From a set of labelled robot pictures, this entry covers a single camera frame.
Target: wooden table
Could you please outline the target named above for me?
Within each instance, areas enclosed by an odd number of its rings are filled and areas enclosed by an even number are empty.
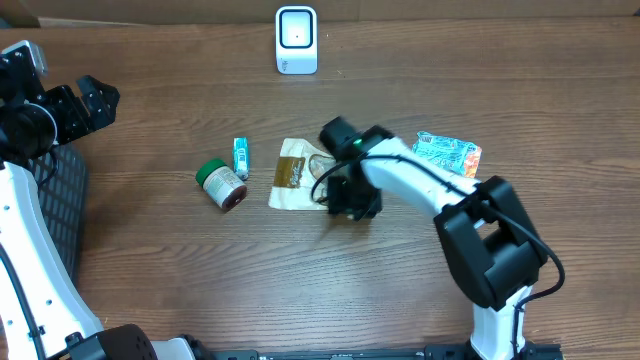
[[[212,349],[463,342],[471,304],[431,219],[392,196],[370,224],[267,206],[282,140],[319,146],[344,115],[484,149],[567,270],[525,333],[567,359],[640,356],[640,19],[321,24],[320,70],[281,76],[273,26],[1,31],[41,44],[46,86],[91,74],[122,94],[77,142],[91,171],[78,288],[106,327]],[[194,180],[252,151],[248,198],[222,214]],[[556,281],[547,265],[537,289]]]

